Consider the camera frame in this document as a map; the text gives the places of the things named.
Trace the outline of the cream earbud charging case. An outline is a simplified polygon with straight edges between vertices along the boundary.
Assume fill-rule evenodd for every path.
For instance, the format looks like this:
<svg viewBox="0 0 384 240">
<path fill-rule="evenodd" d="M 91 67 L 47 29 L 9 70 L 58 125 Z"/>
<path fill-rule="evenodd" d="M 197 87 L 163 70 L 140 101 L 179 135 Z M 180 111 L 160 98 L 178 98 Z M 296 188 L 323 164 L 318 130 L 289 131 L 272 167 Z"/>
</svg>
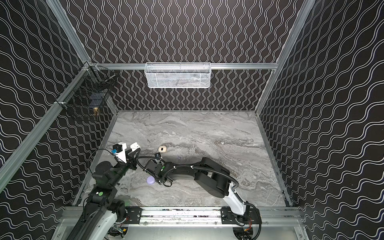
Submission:
<svg viewBox="0 0 384 240">
<path fill-rule="evenodd" d="M 158 148 L 158 151 L 159 151 L 159 153 L 166 153 L 167 152 L 167 147 L 166 146 L 160 146 Z"/>
</svg>

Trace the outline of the white round earbud case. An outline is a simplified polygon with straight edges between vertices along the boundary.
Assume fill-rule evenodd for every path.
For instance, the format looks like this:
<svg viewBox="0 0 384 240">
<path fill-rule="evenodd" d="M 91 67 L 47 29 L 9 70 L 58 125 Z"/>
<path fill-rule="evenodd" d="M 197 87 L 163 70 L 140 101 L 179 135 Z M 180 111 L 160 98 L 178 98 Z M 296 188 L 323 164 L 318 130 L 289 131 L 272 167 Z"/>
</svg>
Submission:
<svg viewBox="0 0 384 240">
<path fill-rule="evenodd" d="M 131 144 L 131 145 L 130 145 L 130 148 L 131 148 L 132 151 L 135 151 L 135 150 L 137 150 L 137 149 L 140 149 L 141 147 L 140 147 L 140 145 L 136 142 L 136 143 Z"/>
</svg>

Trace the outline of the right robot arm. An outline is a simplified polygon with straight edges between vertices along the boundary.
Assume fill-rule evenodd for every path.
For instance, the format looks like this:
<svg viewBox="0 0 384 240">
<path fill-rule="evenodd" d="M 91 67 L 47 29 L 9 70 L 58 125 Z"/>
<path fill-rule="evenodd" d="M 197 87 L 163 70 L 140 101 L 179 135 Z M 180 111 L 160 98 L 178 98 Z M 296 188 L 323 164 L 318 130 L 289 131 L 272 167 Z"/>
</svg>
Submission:
<svg viewBox="0 0 384 240">
<path fill-rule="evenodd" d="M 166 162 L 157 154 L 154 158 L 149 158 L 145 165 L 138 165 L 151 176 L 154 183 L 171 187 L 174 181 L 193 180 L 211 196 L 224 200 L 228 206 L 222 208 L 223 224 L 240 227 L 262 224 L 260 211 L 243 200 L 237 192 L 239 182 L 231 176 L 227 168 L 210 158 L 204 157 L 194 164 L 176 164 Z"/>
</svg>

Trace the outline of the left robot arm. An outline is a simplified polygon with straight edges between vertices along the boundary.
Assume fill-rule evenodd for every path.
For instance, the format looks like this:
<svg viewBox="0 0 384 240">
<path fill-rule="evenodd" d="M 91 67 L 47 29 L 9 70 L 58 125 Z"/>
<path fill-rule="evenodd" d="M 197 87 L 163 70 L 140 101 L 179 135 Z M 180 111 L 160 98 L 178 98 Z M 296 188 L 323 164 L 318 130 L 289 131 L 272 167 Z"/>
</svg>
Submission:
<svg viewBox="0 0 384 240">
<path fill-rule="evenodd" d="M 96 166 L 92 174 L 96 184 L 89 193 L 83 212 L 67 237 L 68 240 L 104 240 L 114 225 L 126 220 L 125 203 L 116 199 L 116 186 L 128 170 L 137 169 L 140 152 L 140 148 L 125 151 L 125 162 L 113 153 L 117 159 L 114 166 L 109 161 L 100 162 Z"/>
</svg>

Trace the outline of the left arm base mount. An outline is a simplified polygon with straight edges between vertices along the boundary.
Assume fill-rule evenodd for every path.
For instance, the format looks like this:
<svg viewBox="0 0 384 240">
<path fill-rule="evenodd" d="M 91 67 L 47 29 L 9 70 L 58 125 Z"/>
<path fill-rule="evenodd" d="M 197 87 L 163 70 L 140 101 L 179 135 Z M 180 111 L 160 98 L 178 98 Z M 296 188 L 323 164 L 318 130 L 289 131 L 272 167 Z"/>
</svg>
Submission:
<svg viewBox="0 0 384 240">
<path fill-rule="evenodd" d="M 124 216 L 124 221 L 122 223 L 129 224 L 139 224 L 142 218 L 143 209 L 141 207 L 125 207 L 126 213 Z"/>
</svg>

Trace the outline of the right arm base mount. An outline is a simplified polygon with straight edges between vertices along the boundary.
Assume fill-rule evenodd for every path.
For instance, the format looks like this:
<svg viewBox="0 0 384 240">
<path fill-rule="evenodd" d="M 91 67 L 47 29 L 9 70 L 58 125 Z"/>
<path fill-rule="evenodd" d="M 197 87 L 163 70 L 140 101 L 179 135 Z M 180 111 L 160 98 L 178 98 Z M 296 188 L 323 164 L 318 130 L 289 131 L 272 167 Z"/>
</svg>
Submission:
<svg viewBox="0 0 384 240">
<path fill-rule="evenodd" d="M 243 215 L 233 213 L 230 207 L 222 207 L 220 217 L 223 225 L 257 225 L 261 220 L 260 211 L 252 206 L 246 206 Z"/>
</svg>

